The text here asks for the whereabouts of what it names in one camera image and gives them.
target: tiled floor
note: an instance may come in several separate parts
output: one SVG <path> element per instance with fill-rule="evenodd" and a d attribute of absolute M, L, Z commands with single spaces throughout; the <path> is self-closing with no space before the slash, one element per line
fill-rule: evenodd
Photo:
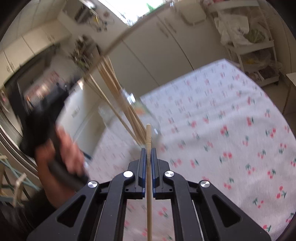
<path fill-rule="evenodd" d="M 278 86 L 270 84 L 263 87 L 262 89 L 265 91 L 265 93 L 267 93 L 269 98 L 277 106 L 280 112 L 282 112 L 288 94 L 288 86 L 286 83 L 283 80 L 280 80 Z M 296 135 L 296 112 L 284 115 L 284 117 L 287 120 L 292 132 L 294 135 Z"/>

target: silver screw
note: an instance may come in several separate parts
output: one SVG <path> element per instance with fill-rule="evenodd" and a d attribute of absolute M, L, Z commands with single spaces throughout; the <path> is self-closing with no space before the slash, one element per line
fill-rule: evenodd
<path fill-rule="evenodd" d="M 90 188 L 95 188 L 98 185 L 98 183 L 96 181 L 90 181 L 87 185 Z"/>
<path fill-rule="evenodd" d="M 173 177 L 174 175 L 175 175 L 175 173 L 173 171 L 166 171 L 165 172 L 166 177 Z"/>
<path fill-rule="evenodd" d="M 203 181 L 200 182 L 200 185 L 203 188 L 208 188 L 210 186 L 210 182 L 209 181 L 206 181 L 206 180 L 203 180 Z"/>
<path fill-rule="evenodd" d="M 123 175 L 124 175 L 125 177 L 132 177 L 132 176 L 133 176 L 133 172 L 131 172 L 131 171 L 125 171 L 125 172 L 123 173 Z"/>

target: triangular cutout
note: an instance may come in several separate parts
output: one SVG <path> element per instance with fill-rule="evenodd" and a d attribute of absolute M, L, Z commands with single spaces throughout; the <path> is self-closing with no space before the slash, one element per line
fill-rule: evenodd
<path fill-rule="evenodd" d="M 69 228 L 72 228 L 85 199 L 85 195 L 80 196 L 70 207 L 68 207 L 68 209 L 61 213 L 61 215 L 57 218 L 57 221 Z"/>
<path fill-rule="evenodd" d="M 227 206 L 217 195 L 212 196 L 216 208 L 219 212 L 223 225 L 228 228 L 238 223 L 241 218 L 230 207 Z"/>

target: human hand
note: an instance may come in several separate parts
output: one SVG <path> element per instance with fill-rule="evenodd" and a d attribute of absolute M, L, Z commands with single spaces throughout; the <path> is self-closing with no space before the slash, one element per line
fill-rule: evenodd
<path fill-rule="evenodd" d="M 78 176 L 84 173 L 84 156 L 78 146 L 73 143 L 71 137 L 63 128 L 56 130 L 60 139 L 60 152 L 67 170 L 71 174 Z M 51 140 L 41 145 L 35 150 L 35 160 L 37 163 L 38 176 L 45 190 L 47 199 L 56 208 L 59 208 L 64 202 L 75 194 L 75 191 L 68 186 L 60 183 L 49 171 L 48 163 L 54 160 L 55 149 Z"/>

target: cabinet door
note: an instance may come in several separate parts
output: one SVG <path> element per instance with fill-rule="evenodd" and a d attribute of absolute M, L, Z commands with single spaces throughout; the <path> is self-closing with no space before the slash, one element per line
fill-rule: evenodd
<path fill-rule="evenodd" d="M 0 88 L 13 74 L 13 71 L 3 51 L 0 52 Z"/>
<path fill-rule="evenodd" d="M 71 33 L 58 20 L 42 26 L 52 43 L 58 43 L 71 36 Z"/>
<path fill-rule="evenodd" d="M 192 71 L 185 54 L 157 17 L 144 23 L 124 42 L 159 85 Z"/>
<path fill-rule="evenodd" d="M 109 56 L 119 83 L 128 93 L 140 97 L 159 86 L 125 43 L 121 42 Z"/>
<path fill-rule="evenodd" d="M 23 35 L 23 38 L 35 55 L 52 44 L 51 39 L 41 27 L 29 31 Z"/>
<path fill-rule="evenodd" d="M 189 26 L 173 9 L 166 9 L 158 17 L 170 30 L 193 69 L 225 58 L 219 33 L 209 18 Z"/>
<path fill-rule="evenodd" d="M 58 123 L 62 125 L 73 138 L 87 115 L 92 109 L 97 109 L 99 96 L 87 85 L 79 86 L 67 98 L 65 107 L 59 115 Z"/>
<path fill-rule="evenodd" d="M 105 124 L 98 111 L 95 110 L 84 121 L 83 125 L 74 137 L 79 148 L 86 154 L 92 156 L 100 140 Z"/>
<path fill-rule="evenodd" d="M 4 53 L 14 73 L 20 66 L 24 65 L 34 56 L 34 53 L 22 37 L 18 38 L 4 49 Z"/>

